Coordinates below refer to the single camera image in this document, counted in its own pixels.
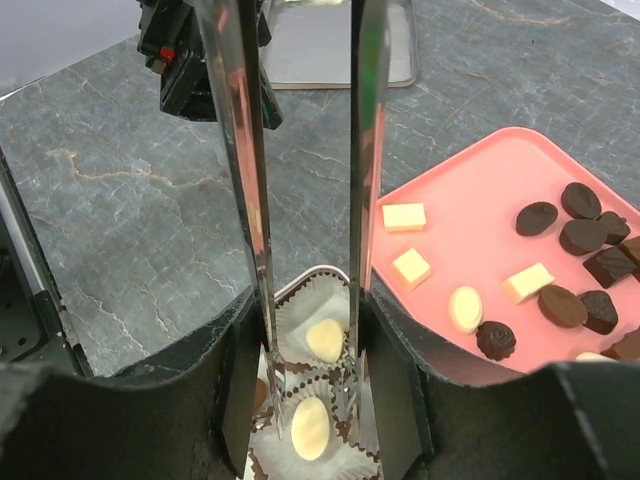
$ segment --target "oval white chocolate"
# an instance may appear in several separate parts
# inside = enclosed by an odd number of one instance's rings
[[[338,322],[327,318],[307,330],[306,340],[316,357],[326,363],[335,363],[342,354],[344,332]]]
[[[449,316],[453,326],[465,335],[471,335],[482,321],[482,300],[472,287],[460,287],[449,300]]]
[[[582,352],[576,357],[578,362],[615,362],[613,358],[605,357],[599,353]]]
[[[305,460],[318,459],[329,444],[329,414],[317,397],[305,398],[293,414],[291,442],[296,453]]]

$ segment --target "heart-shaped chocolate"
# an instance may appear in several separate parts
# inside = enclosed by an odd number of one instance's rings
[[[631,233],[627,219],[622,218],[616,212],[604,212],[598,217],[598,222],[607,228],[608,245],[618,245]]]

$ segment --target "oval dark chocolate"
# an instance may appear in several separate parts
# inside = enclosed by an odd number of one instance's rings
[[[527,205],[516,218],[516,232],[523,237],[540,235],[558,218],[558,209],[549,202]]]
[[[606,239],[606,227],[596,220],[569,220],[560,233],[560,245],[575,256],[599,250]]]
[[[547,320],[562,328],[579,327],[589,317],[580,299],[558,285],[547,285],[540,290],[538,306]]]
[[[602,213],[598,196],[584,183],[573,182],[567,185],[560,196],[560,203],[573,218],[593,220]]]

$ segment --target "white paper cup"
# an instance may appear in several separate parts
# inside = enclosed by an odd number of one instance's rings
[[[345,342],[340,359],[326,363],[316,357],[306,341],[307,331],[331,318],[340,324]],[[349,330],[349,289],[330,274],[318,274],[276,310],[276,328],[282,358],[291,364],[309,368],[331,369],[344,362],[346,333]]]
[[[309,397],[317,397],[324,403],[332,424],[329,443],[320,458],[315,461],[302,459],[291,441],[291,422],[298,404]],[[347,445],[338,434],[335,418],[331,415],[332,394],[327,378],[309,380],[301,387],[287,393],[284,404],[284,437],[278,439],[275,422],[252,432],[249,442],[256,462],[264,474],[272,480],[362,480],[375,476],[378,465],[364,452]]]

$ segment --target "metal tin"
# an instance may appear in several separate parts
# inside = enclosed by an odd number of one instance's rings
[[[351,2],[265,0],[272,39],[262,62],[272,88],[336,89],[351,83]],[[418,77],[418,46],[412,0],[389,0],[390,87]]]

